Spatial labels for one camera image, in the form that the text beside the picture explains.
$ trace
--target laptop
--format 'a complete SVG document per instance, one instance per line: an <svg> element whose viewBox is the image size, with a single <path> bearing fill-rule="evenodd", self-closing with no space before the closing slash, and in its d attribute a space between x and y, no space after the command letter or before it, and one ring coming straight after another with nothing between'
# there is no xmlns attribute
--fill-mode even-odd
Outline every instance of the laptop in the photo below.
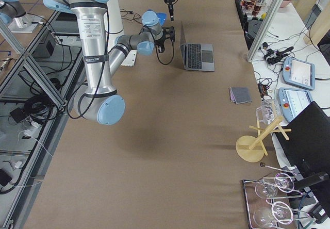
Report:
<svg viewBox="0 0 330 229"><path fill-rule="evenodd" d="M215 71L213 45L205 43L186 43L185 33L182 24L180 49L185 70L206 72Z"/></svg>

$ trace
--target gray cloth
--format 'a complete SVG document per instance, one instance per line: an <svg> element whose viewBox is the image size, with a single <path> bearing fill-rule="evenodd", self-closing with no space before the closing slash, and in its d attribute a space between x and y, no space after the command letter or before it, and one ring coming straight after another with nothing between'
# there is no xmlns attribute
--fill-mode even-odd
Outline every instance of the gray cloth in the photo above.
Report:
<svg viewBox="0 0 330 229"><path fill-rule="evenodd" d="M252 102L249 89L247 87L230 87L230 99L235 104Z"/></svg>

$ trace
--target small device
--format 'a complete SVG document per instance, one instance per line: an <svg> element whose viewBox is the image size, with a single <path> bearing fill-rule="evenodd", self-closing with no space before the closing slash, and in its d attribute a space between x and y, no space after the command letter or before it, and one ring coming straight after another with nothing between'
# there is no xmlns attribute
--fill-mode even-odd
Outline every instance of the small device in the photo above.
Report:
<svg viewBox="0 0 330 229"><path fill-rule="evenodd" d="M287 57L283 63L285 83L307 90L315 89L315 65L306 61Z"/></svg>
<svg viewBox="0 0 330 229"><path fill-rule="evenodd" d="M11 180L12 177L5 170L0 169L0 185L5 187Z"/></svg>
<svg viewBox="0 0 330 229"><path fill-rule="evenodd" d="M288 122L313 101L310 92L303 89L279 88L277 96L282 114Z"/></svg>

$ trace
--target white table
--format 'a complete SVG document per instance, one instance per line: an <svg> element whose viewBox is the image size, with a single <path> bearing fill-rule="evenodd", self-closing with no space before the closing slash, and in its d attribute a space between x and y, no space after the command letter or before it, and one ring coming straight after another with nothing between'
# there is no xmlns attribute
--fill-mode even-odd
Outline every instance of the white table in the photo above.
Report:
<svg viewBox="0 0 330 229"><path fill-rule="evenodd" d="M307 33L307 29L301 18L299 17L297 11L295 10L292 4L289 4L285 8L280 8L278 13L270 26L267 36L265 37L265 42L269 43L269 48L273 50L284 50L290 46L294 46L293 52L295 52L295 58L300 60L305 60L315 64L316 69L316 77L317 78L330 78L330 66L323 57L321 52L316 52L316 48L313 45L307 46L304 42L304 34L301 34L300 37L293 37L290 40L280 41L293 36L294 34L300 33L303 29L305 29L305 33ZM263 53L258 51L257 55L254 58L255 60L252 62L254 71L258 72L262 78L271 78L274 81L277 80L277 74L273 73L270 69L275 68L275 72L278 72L281 68L281 65L271 66L268 65L270 69L267 68L266 61L263 60ZM260 78L259 74L255 73L256 78ZM268 90L268 94L273 98L277 99L278 89L281 87L286 88L297 88L291 85L284 83L282 78L282 73L280 73L278 77L278 83L274 82L270 89ZM314 101L320 107L330 107L330 95L328 92L330 91L330 80L328 81L317 81L315 84L315 90L311 91L311 95ZM328 116L330 116L330 109L324 111ZM277 138L273 135L273 143L276 149L276 155L281 167L290 166L289 161L287 160L281 145L279 144ZM303 208L303 211L309 211L312 208L312 205L306 206ZM308 224L310 220L301 220L302 224L305 226ZM322 224L313 223L308 228L317 228L317 229L329 229L330 228L330 219L328 218Z"/></svg>

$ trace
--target cup on rack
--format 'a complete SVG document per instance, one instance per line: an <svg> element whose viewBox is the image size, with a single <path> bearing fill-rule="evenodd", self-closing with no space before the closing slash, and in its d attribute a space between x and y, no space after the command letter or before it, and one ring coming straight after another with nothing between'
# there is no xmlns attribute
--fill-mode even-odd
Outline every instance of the cup on rack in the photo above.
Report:
<svg viewBox="0 0 330 229"><path fill-rule="evenodd" d="M248 1L245 3L245 13L246 15L252 15L253 8L255 6L255 3L252 1Z"/></svg>

